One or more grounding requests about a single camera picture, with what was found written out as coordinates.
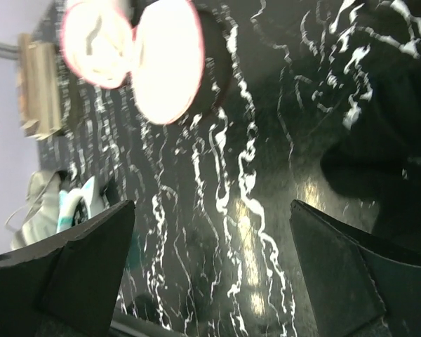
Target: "glossy floor surface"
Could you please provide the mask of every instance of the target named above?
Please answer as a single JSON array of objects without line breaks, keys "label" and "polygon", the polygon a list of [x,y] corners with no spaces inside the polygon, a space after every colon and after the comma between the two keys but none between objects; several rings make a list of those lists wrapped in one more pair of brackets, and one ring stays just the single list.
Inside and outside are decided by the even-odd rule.
[{"label": "glossy floor surface", "polygon": [[[138,114],[130,86],[78,81],[85,116],[41,143],[41,163],[69,169],[73,185],[111,181],[109,203],[134,200],[142,262],[125,272],[122,310],[189,336],[317,336],[290,203],[371,229],[377,204],[337,196],[319,161],[368,110],[370,79],[388,57],[410,62],[421,48],[417,1],[373,2],[198,0],[227,28],[232,81],[220,108],[169,126]],[[63,6],[37,38],[55,37]],[[395,23],[376,20],[382,12]],[[76,112],[59,65],[68,118]],[[210,79],[214,66],[207,58]],[[219,90],[215,81],[208,94]]]}]

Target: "sneaker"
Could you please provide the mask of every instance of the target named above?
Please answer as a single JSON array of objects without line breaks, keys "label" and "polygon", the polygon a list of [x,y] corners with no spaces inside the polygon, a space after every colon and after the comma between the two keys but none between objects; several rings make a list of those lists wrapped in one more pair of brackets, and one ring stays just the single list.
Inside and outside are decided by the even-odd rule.
[{"label": "sneaker", "polygon": [[41,241],[56,233],[59,217],[59,174],[51,171],[37,171],[29,180],[27,192],[28,213],[23,226],[15,230],[9,226],[10,219],[22,208],[14,212],[5,227],[14,232],[11,249],[16,250]]}]

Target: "white wall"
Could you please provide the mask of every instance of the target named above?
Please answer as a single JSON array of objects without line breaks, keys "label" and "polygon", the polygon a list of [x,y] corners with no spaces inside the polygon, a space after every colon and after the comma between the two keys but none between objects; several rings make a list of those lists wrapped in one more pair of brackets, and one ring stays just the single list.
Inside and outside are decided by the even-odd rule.
[{"label": "white wall", "polygon": [[19,33],[32,33],[54,0],[0,0],[0,42],[17,45]]},{"label": "white wall", "polygon": [[[15,74],[15,63],[0,59],[0,253],[10,250],[12,234],[4,229],[5,220],[25,205],[29,177],[39,167],[36,141],[20,130]],[[11,223],[20,227],[25,212]]]}]

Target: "dark fabric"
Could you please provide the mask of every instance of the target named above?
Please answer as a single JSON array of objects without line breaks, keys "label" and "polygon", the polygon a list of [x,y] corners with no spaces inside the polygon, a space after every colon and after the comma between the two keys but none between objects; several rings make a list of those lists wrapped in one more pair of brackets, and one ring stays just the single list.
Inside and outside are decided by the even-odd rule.
[{"label": "dark fabric", "polygon": [[74,330],[53,317],[44,315],[34,337],[87,337],[87,335]]},{"label": "dark fabric", "polygon": [[380,203],[373,234],[421,251],[421,58],[370,79],[373,98],[321,159],[330,186]]}]

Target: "cardboard box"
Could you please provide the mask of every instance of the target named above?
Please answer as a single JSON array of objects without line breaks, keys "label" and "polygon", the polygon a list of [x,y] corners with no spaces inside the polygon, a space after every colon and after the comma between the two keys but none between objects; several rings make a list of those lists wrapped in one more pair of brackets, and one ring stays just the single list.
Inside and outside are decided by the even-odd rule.
[{"label": "cardboard box", "polygon": [[19,36],[19,106],[22,129],[27,137],[45,139],[62,133],[55,46]]}]

